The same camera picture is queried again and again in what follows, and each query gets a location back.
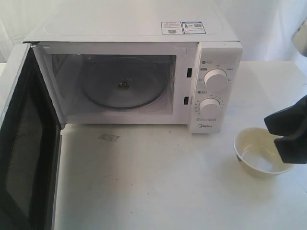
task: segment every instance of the power level knob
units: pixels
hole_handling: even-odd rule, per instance
[[[203,100],[199,106],[201,115],[206,118],[215,118],[221,112],[221,106],[218,100],[214,98],[208,98]]]
[[[213,69],[205,75],[204,82],[208,90],[219,92],[227,87],[228,78],[223,70]]]

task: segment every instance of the microwave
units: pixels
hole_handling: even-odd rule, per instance
[[[0,77],[3,225],[53,227],[66,124],[220,132],[241,55],[213,1],[65,1]]]

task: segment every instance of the microwave door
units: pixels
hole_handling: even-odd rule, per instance
[[[0,229],[51,229],[60,123],[30,44],[0,76]]]

